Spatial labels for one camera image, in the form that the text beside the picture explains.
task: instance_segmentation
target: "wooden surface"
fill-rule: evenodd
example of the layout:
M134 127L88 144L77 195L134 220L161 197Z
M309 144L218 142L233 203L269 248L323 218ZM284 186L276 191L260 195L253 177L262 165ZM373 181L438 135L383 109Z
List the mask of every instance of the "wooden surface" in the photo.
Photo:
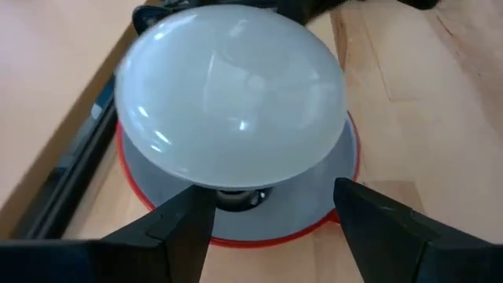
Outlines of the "wooden surface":
M0 1L0 237L90 113L145 0Z
M345 58L362 139L359 181L431 217L503 242L503 4L444 0L416 11L351 2L317 35ZM337 43L332 44L332 29ZM102 237L147 211L111 145L66 237ZM273 248L210 247L202 282L361 282L341 229Z

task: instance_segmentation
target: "gray base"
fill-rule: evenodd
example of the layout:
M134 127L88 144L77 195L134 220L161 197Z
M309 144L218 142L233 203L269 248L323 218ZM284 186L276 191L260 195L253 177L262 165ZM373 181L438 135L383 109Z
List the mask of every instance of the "gray base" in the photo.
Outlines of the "gray base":
M155 206L191 185L151 164L124 133L123 151L133 180ZM213 237L264 241L286 237L319 222L334 208L335 179L353 178L357 158L357 140L348 118L330 154L310 170L275 186L263 204L243 212L217 209Z

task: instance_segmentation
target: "frosted dome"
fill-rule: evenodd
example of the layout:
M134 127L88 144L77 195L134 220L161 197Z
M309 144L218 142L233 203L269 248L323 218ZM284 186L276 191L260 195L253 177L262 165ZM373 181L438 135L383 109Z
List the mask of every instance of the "frosted dome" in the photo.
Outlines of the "frosted dome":
M344 90L338 61L305 27L234 5L162 20L116 73L119 121L147 159L235 190L270 186L327 156L347 116Z

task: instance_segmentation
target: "red edge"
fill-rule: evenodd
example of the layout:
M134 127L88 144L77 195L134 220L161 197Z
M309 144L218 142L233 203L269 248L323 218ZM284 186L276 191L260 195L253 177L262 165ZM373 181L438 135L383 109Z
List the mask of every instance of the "red edge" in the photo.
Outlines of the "red edge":
M348 112L349 118L351 120L351 124L353 125L353 130L354 130L354 135L356 136L356 164L354 166L354 176L353 176L353 181L356 181L358 178L358 174L360 172L360 153L362 150L362 145L360 144L360 136L358 135L358 131L356 129L356 126L354 125L354 120L351 114ZM117 142L117 151L119 153L119 162L121 167L123 168L124 174L126 175L127 182L130 184L131 188L133 189L134 194L140 199L140 201L149 209L153 210L156 208L152 202L150 202L149 199L143 194L143 192L140 190L136 182L133 180L133 176L131 175L129 171L129 167L127 166L126 163L126 158L124 156L124 151L123 151L123 138L122 138L122 127L120 126L120 123L117 123L117 135L116 135L116 142ZM285 237L279 237L276 239L271 239L271 240L264 240L264 241L234 241L234 240L226 240L226 239L221 239L217 237L213 237L211 239L211 243L220 247L226 247L226 248L265 248L265 247L271 247L277 244L284 244L289 241L293 241L295 239L298 239L300 237L306 236L307 234L313 232L316 230L318 227L323 226L323 224L327 222L335 222L339 223L339 215L337 214L336 209L332 210L329 212L323 219L320 221L316 222L315 224L308 226L304 230L300 230L297 233L293 233L291 235L285 236Z

